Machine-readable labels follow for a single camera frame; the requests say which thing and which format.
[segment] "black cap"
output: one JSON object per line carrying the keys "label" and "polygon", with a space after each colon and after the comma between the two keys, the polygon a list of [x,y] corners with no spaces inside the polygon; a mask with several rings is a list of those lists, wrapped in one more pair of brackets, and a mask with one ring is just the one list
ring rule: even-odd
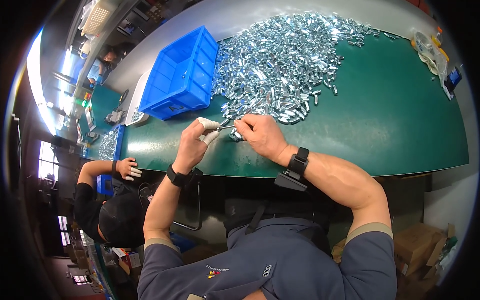
{"label": "black cap", "polygon": [[114,196],[100,209],[98,226],[109,247],[135,248],[145,243],[144,220],[146,207],[138,196]]}

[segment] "person in background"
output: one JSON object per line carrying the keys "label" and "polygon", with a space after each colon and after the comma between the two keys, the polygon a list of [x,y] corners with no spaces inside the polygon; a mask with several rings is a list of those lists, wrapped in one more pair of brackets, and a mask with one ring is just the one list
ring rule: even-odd
{"label": "person in background", "polygon": [[90,81],[91,88],[94,88],[95,85],[102,83],[102,74],[104,72],[104,69],[104,63],[99,59],[95,59],[92,67],[90,68],[90,72],[88,72],[87,75],[88,81]]}
{"label": "person in background", "polygon": [[135,168],[135,158],[106,161],[95,160],[83,165],[78,176],[73,202],[75,220],[86,235],[109,247],[135,248],[144,243],[143,224],[148,204],[138,193],[123,184],[107,201],[97,201],[94,192],[96,178],[112,174],[113,178],[133,181],[142,171]]}
{"label": "person in background", "polygon": [[134,43],[123,42],[115,46],[104,44],[98,53],[98,58],[111,65],[114,69],[132,50],[135,48]]}

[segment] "hand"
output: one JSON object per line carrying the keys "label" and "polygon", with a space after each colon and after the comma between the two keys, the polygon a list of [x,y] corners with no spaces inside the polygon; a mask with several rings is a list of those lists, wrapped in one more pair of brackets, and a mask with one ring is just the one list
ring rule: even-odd
{"label": "hand", "polygon": [[243,135],[256,153],[282,164],[280,157],[288,144],[272,116],[246,114],[241,120],[235,120],[233,123],[238,133]]}
{"label": "hand", "polygon": [[129,157],[124,160],[119,160],[117,162],[117,165],[115,166],[115,171],[121,174],[121,177],[125,180],[130,180],[133,181],[133,177],[130,177],[128,175],[132,175],[134,177],[141,177],[142,171],[140,171],[137,168],[134,168],[138,166],[137,163],[134,162],[135,158]]}
{"label": "hand", "polygon": [[218,131],[206,133],[205,130],[216,129],[220,123],[205,118],[197,118],[181,133],[177,158],[172,165],[175,173],[188,174],[204,157],[208,145],[218,137]]}

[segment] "wrist-mounted device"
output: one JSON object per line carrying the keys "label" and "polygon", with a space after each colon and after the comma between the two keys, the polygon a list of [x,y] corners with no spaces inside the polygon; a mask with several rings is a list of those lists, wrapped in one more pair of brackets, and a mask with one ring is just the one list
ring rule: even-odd
{"label": "wrist-mounted device", "polygon": [[170,179],[173,185],[176,185],[181,188],[189,186],[190,182],[197,182],[199,180],[199,177],[202,175],[203,175],[203,172],[197,168],[194,168],[187,175],[182,173],[175,173],[175,171],[172,168],[172,164],[170,164],[167,168],[168,179]]}
{"label": "wrist-mounted device", "polygon": [[297,154],[292,155],[287,170],[277,175],[274,184],[301,192],[305,191],[307,186],[299,181],[307,167],[309,152],[308,149],[299,148]]}

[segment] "black smartwatch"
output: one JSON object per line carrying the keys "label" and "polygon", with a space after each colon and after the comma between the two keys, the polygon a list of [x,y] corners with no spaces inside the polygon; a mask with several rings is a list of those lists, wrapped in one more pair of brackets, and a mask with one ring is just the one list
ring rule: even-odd
{"label": "black smartwatch", "polygon": [[176,185],[181,188],[186,186],[190,182],[190,178],[191,178],[190,173],[187,175],[182,173],[175,173],[175,171],[172,168],[172,164],[170,164],[167,168],[168,179],[170,179],[173,185]]}
{"label": "black smartwatch", "polygon": [[310,150],[299,148],[297,154],[292,155],[287,170],[277,175],[274,184],[288,189],[305,191],[307,186],[299,182],[299,180],[302,178],[305,168],[307,167],[308,153],[310,153]]}

